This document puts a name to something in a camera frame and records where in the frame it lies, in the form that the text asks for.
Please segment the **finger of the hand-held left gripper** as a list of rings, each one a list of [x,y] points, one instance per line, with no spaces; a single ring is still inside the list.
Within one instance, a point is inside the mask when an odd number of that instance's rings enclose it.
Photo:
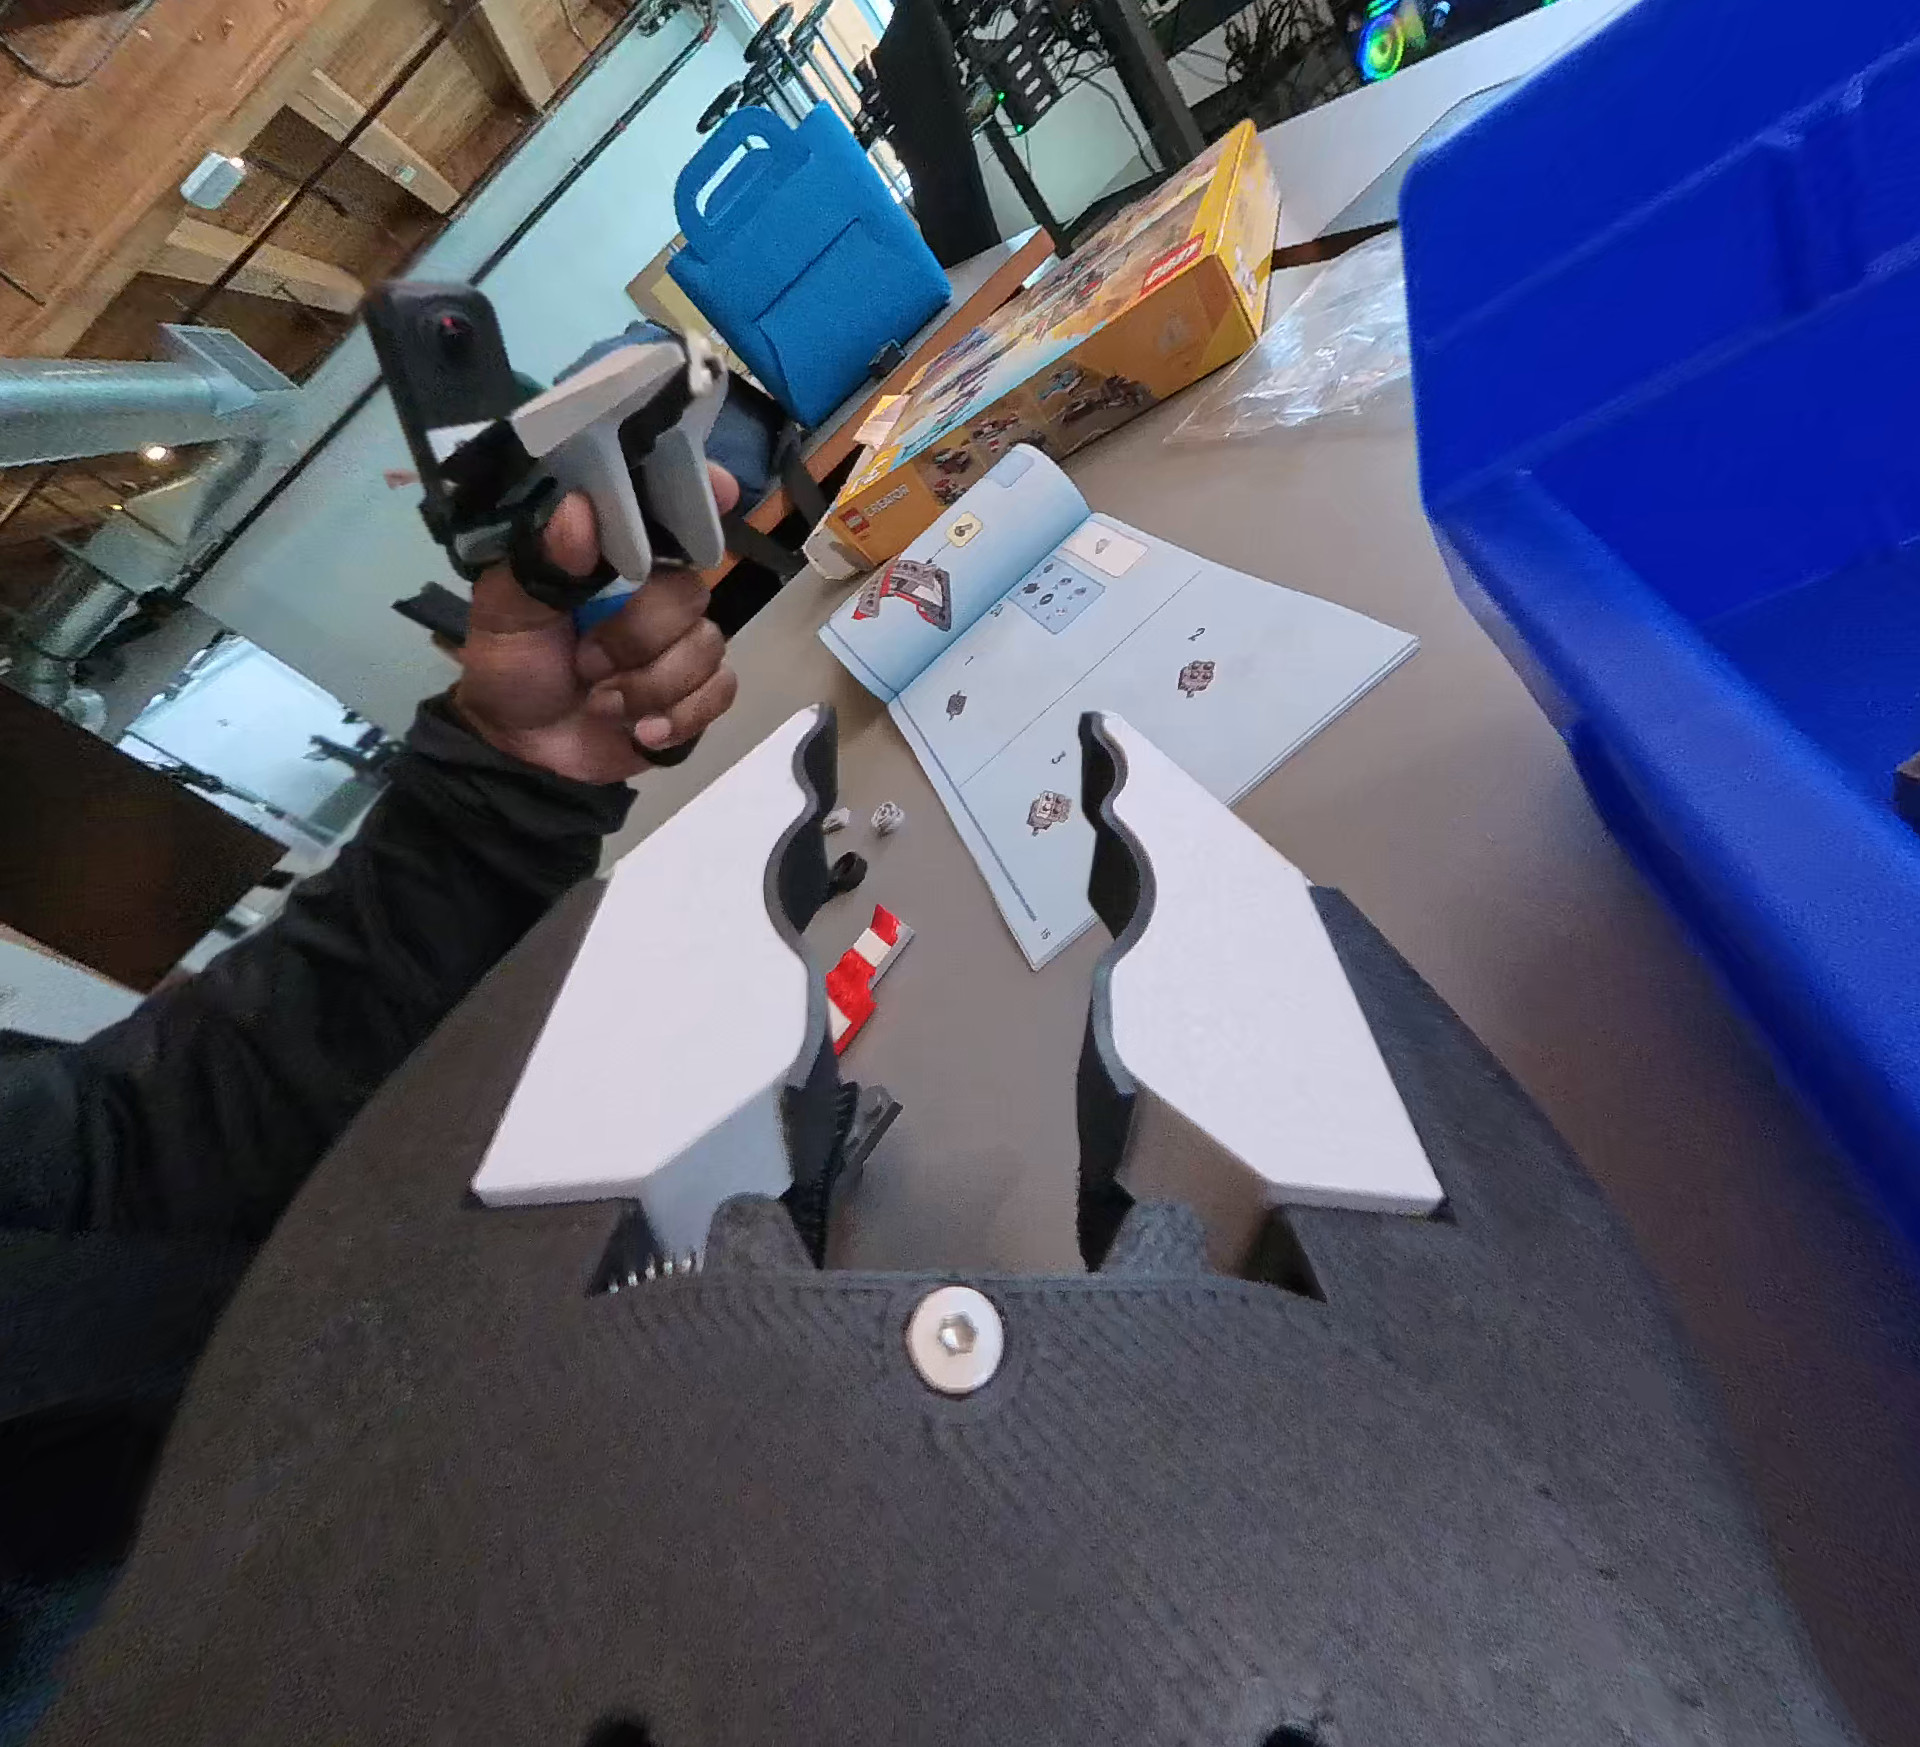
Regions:
[[[681,358],[638,413],[638,501],[656,560],[710,569],[727,553],[723,512],[709,474],[709,440],[727,404],[731,371],[704,336],[685,336]]]
[[[654,558],[638,501],[638,413],[680,358],[681,343],[624,344],[508,417],[542,475],[588,499],[602,556],[628,582],[683,568]]]

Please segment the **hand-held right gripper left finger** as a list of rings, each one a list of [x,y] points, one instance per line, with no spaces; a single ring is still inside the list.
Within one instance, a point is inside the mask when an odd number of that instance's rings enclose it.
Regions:
[[[825,1200],[840,1078],[803,935],[828,900],[835,799],[835,712],[808,704],[611,869],[479,1203],[628,1203],[675,1258],[732,1195]]]

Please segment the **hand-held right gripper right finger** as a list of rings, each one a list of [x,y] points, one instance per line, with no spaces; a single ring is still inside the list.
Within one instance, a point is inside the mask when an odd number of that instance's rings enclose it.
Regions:
[[[1445,1191],[1314,901],[1274,846],[1116,712],[1079,727],[1092,966],[1076,1246],[1177,1203],[1248,1275],[1297,1212],[1428,1220]]]

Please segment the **red white toy brick model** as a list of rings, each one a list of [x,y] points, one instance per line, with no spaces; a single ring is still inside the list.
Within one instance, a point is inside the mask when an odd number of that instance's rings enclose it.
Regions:
[[[875,904],[866,930],[828,969],[825,997],[836,1063],[844,1063],[850,1042],[874,1018],[878,985],[911,939],[911,925],[887,906]],[[900,1120],[901,1102],[878,1082],[843,1078],[843,1106],[850,1110],[850,1120],[843,1139],[840,1184],[850,1185]]]

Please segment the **blue plastic bin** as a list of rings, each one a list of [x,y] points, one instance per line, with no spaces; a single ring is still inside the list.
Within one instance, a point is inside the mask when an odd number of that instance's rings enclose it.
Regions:
[[[1916,1249],[1918,0],[1636,0],[1402,229],[1455,590]]]

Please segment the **person's left forearm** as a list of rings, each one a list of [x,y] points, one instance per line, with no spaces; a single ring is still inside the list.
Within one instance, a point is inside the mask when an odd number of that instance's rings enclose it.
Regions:
[[[3,1589],[125,1551],[178,1393],[356,1113],[599,860],[611,783],[426,702],[371,815],[252,939],[3,1053]]]

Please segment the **person's left hand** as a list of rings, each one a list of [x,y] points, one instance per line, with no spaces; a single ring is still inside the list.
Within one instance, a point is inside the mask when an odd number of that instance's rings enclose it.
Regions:
[[[654,574],[591,631],[528,596],[507,564],[473,585],[451,712],[512,760],[622,783],[696,742],[735,699],[727,641],[691,569]]]

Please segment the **dark blue backpack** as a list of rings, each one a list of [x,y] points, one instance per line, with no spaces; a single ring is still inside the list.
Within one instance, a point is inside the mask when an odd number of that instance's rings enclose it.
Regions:
[[[683,340],[683,336],[654,323],[634,323],[622,336],[602,343],[567,369],[558,385],[624,344]],[[731,371],[729,399],[709,440],[709,474],[725,529],[738,514],[766,496],[775,474],[793,461],[797,440],[799,431],[784,419],[778,404]],[[579,587],[581,594],[598,597],[605,592],[628,596],[642,583],[618,578],[602,556],[595,571],[583,578]]]

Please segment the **blue felt bag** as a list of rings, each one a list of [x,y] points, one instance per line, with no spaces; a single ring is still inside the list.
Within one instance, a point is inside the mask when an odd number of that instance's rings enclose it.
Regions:
[[[758,385],[817,429],[950,302],[910,213],[827,106],[742,105],[674,187],[668,274]]]

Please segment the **light blue instruction booklet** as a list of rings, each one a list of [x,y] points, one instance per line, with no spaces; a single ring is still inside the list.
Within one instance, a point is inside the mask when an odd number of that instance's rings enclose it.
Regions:
[[[819,641],[887,709],[1033,969],[1095,919],[1083,715],[1116,715],[1231,804],[1418,649],[1092,512],[1030,445],[863,575]]]

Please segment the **black monitor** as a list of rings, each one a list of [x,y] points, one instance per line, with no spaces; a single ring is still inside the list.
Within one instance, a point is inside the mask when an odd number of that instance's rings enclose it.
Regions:
[[[924,244],[947,269],[1000,242],[940,0],[895,0],[871,52],[882,137],[904,169]]]

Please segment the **yellow toy brick box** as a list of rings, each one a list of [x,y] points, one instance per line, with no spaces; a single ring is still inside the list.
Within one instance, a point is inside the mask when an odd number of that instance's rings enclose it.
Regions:
[[[1239,121],[910,383],[804,556],[827,580],[900,556],[1014,449],[1056,462],[1260,340],[1280,229],[1262,134]]]

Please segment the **clear plastic bag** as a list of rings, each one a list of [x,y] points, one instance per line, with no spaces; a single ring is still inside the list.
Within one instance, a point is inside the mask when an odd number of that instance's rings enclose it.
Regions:
[[[1402,236],[1372,229],[1308,284],[1169,439],[1264,440],[1365,410],[1411,372]]]

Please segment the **spiral metal duct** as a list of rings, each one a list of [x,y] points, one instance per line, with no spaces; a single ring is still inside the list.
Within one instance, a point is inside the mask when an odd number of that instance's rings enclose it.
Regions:
[[[10,684],[53,701],[142,602],[176,596],[227,539],[224,517],[266,454],[261,436],[178,447],[155,485],[123,501],[78,547],[62,546],[49,583],[8,616]]]

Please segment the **silver metal duct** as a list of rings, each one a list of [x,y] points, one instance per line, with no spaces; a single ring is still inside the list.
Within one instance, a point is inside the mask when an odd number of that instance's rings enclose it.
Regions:
[[[3,358],[2,466],[266,435],[299,386],[225,328],[163,325],[152,361]]]

